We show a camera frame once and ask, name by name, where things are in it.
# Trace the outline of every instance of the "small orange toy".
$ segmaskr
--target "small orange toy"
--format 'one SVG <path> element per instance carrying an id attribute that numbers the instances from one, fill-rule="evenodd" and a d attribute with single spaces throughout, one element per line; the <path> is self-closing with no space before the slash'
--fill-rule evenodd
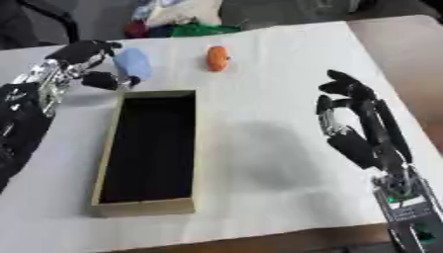
<path id="1" fill-rule="evenodd" d="M 227 67 L 229 56 L 223 46 L 213 46 L 208 50 L 208 69 L 210 71 L 223 71 Z"/>

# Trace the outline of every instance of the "robotic hand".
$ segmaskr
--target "robotic hand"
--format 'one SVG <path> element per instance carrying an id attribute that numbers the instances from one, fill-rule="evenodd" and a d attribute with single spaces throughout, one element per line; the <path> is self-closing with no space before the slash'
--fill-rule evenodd
<path id="1" fill-rule="evenodd" d="M 412 155 L 385 101 L 353 77 L 328 71 L 333 81 L 319 90 L 316 113 L 327 142 L 362 169 L 378 168 L 374 195 L 389 224 L 398 252 L 440 252 L 443 249 L 442 209 L 429 184 L 412 164 Z M 365 137 L 340 124 L 335 108 L 349 108 L 358 116 Z"/>
<path id="2" fill-rule="evenodd" d="M 0 87 L 0 192 L 38 148 L 70 81 L 83 78 L 84 85 L 118 88 L 120 83 L 111 73 L 90 69 L 114 56 L 114 49 L 120 47 L 117 42 L 100 41 L 69 44 L 28 74 Z"/>

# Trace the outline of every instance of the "open box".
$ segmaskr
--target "open box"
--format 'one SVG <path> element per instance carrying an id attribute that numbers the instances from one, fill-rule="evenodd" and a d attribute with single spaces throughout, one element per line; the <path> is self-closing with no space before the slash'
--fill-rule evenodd
<path id="1" fill-rule="evenodd" d="M 124 93 L 92 197 L 103 216 L 194 212 L 194 91 Z"/>

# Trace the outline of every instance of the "white tabletop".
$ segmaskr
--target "white tabletop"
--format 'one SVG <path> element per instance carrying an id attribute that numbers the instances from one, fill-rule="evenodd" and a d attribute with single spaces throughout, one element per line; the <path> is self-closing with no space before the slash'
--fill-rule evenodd
<path id="1" fill-rule="evenodd" d="M 443 197 L 438 152 L 345 23 L 124 44 L 143 50 L 153 66 L 153 77 L 136 90 L 197 90 L 197 212 L 90 214 L 116 94 L 77 87 L 32 160 L 0 195 L 0 252 L 106 251 L 383 222 L 371 194 L 375 171 L 358 169 L 319 129 L 314 108 L 327 69 L 357 77 L 388 101 L 418 170 Z M 210 45 L 228 48 L 226 71 L 206 71 Z M 1 51 L 1 82 L 51 51 Z M 343 119 L 357 124 L 349 116 Z"/>

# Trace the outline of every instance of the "blue sponge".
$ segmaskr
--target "blue sponge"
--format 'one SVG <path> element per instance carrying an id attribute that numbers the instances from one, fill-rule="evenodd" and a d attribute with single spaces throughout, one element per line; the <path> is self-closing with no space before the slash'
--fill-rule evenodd
<path id="1" fill-rule="evenodd" d="M 149 59 L 138 48 L 128 48 L 114 56 L 114 63 L 127 76 L 136 76 L 141 81 L 152 75 Z"/>

